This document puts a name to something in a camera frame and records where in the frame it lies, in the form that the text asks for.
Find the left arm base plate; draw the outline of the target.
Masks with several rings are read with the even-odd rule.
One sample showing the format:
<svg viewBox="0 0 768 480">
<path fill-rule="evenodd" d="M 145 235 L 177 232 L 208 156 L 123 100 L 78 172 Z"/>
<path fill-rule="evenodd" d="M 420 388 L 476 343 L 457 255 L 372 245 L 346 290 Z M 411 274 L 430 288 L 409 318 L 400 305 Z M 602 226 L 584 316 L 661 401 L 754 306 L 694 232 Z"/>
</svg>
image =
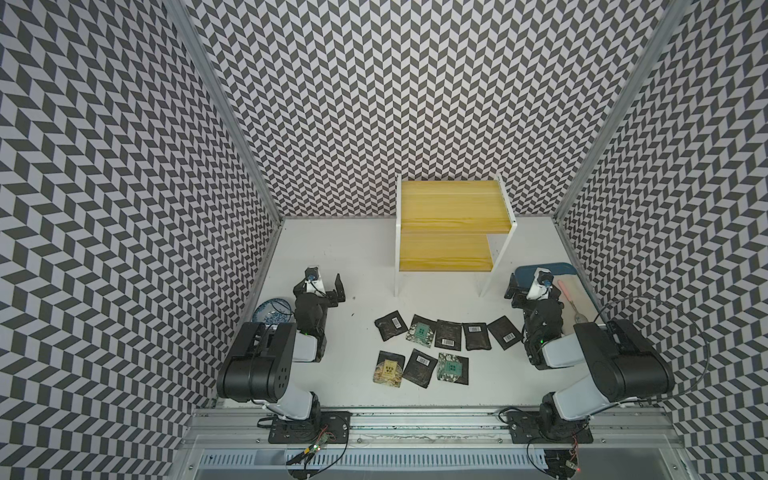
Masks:
<svg viewBox="0 0 768 480">
<path fill-rule="evenodd" d="M 324 443 L 344 444 L 349 438 L 349 411 L 321 411 L 307 420 L 276 419 L 270 427 L 270 444 L 309 445 L 323 435 Z"/>
</svg>

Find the green floral tea bag top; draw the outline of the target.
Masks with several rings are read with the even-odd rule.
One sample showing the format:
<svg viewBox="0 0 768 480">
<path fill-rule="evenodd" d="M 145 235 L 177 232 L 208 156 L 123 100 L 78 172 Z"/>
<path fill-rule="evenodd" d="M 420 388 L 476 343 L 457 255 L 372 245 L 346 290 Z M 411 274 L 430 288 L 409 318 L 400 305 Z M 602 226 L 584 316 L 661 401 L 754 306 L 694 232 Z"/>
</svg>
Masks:
<svg viewBox="0 0 768 480">
<path fill-rule="evenodd" d="M 414 315 L 409 330 L 406 333 L 406 339 L 423 347 L 431 348 L 434 343 L 436 330 L 436 321 L 420 315 Z"/>
</svg>

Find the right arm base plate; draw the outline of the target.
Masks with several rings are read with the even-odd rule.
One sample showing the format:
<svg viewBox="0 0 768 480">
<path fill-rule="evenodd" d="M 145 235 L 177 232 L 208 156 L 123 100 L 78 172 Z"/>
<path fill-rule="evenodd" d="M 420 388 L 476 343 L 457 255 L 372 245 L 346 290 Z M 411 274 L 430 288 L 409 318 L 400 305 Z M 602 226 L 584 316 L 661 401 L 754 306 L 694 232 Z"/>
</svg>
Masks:
<svg viewBox="0 0 768 480">
<path fill-rule="evenodd" d="M 553 444 L 592 444 L 594 437 L 588 420 L 567 421 L 556 414 L 511 410 L 504 413 L 512 442 L 527 444 L 543 442 Z"/>
</svg>

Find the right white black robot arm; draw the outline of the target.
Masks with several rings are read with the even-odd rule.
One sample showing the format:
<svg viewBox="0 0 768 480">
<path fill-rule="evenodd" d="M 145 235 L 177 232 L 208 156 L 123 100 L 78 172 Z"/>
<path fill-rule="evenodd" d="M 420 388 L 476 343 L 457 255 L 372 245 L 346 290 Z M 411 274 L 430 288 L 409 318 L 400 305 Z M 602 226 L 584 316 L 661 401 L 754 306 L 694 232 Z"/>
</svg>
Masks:
<svg viewBox="0 0 768 480">
<path fill-rule="evenodd" d="M 588 371 L 569 387 L 542 398 L 542 424 L 576 426 L 623 402 L 673 390 L 670 363 L 632 322 L 577 323 L 571 334 L 564 334 L 560 295 L 550 280 L 529 290 L 512 280 L 505 292 L 511 306 L 523 312 L 522 343 L 532 366 L 543 371 L 584 365 Z"/>
</svg>

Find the green floral tea bag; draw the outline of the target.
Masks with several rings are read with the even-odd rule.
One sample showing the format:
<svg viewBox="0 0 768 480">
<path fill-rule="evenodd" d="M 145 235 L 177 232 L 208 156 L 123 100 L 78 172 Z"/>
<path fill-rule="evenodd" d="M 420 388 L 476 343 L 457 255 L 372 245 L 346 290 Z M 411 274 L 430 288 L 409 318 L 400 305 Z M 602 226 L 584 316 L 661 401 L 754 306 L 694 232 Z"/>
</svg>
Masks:
<svg viewBox="0 0 768 480">
<path fill-rule="evenodd" d="M 431 348 L 434 343 L 436 330 L 436 321 L 420 315 L 414 315 L 409 330 L 406 333 L 406 339 L 423 347 Z"/>
<path fill-rule="evenodd" d="M 437 358 L 420 350 L 413 349 L 403 371 L 402 378 L 423 389 L 427 389 L 437 365 Z"/>
</svg>

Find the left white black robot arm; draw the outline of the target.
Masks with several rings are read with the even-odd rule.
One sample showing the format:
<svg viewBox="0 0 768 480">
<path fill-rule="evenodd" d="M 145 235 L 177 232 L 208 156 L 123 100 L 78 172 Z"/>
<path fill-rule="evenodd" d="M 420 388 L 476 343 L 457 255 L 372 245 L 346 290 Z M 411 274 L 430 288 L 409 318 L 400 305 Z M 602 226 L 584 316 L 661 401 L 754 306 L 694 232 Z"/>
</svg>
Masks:
<svg viewBox="0 0 768 480">
<path fill-rule="evenodd" d="M 340 276 L 324 286 L 319 269 L 309 267 L 293 289 L 292 320 L 269 325 L 248 322 L 240 327 L 219 371 L 220 398 L 260 406 L 290 426 L 317 429 L 318 396 L 291 383 L 295 363 L 318 363 L 327 346 L 328 310 L 346 301 Z"/>
</svg>

